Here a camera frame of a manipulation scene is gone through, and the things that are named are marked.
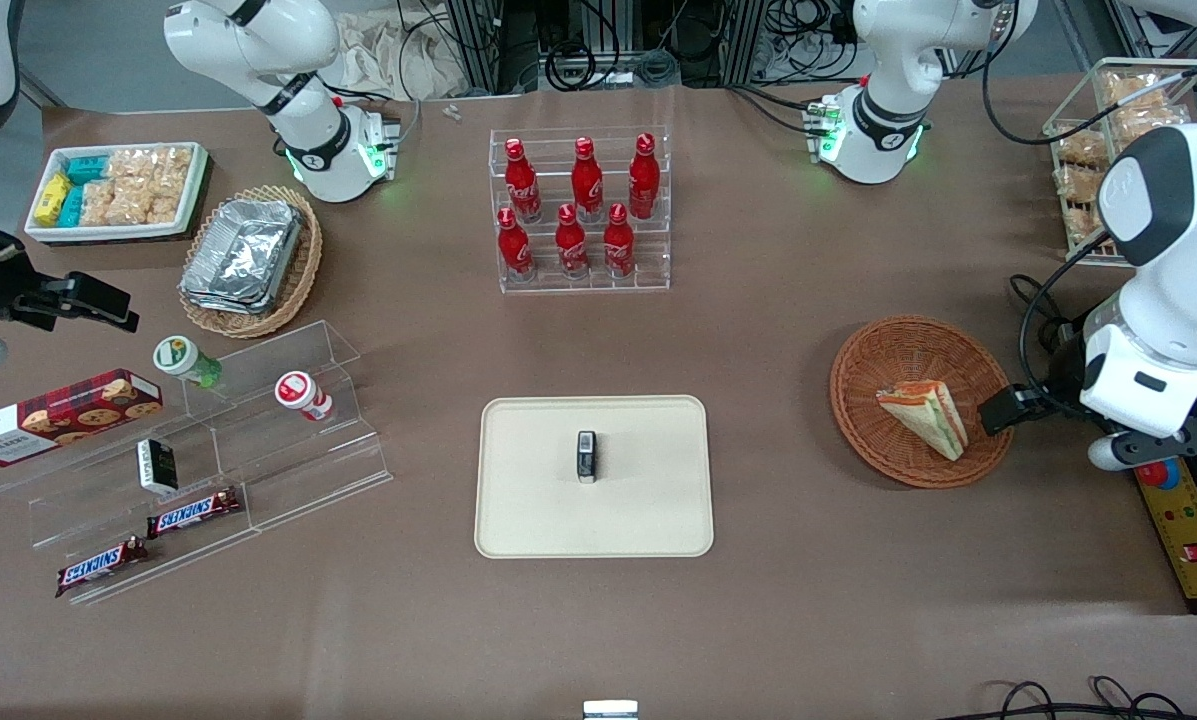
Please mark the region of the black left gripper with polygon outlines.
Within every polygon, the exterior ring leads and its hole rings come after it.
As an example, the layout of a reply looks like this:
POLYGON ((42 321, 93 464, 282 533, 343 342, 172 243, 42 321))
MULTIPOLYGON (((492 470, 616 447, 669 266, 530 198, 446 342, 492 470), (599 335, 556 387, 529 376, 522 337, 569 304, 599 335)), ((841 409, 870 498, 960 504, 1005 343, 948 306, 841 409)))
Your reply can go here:
MULTIPOLYGON (((1051 405, 1063 416, 1087 423, 1100 423, 1101 416, 1078 399, 1084 383, 1084 341, 1077 324, 1043 324, 1043 350, 1049 368, 1043 388, 1051 405)), ((990 397, 990 409, 979 410, 979 423, 986 437, 999 437, 1017 425, 1046 417, 1046 398, 1026 386, 1001 388, 990 397)))

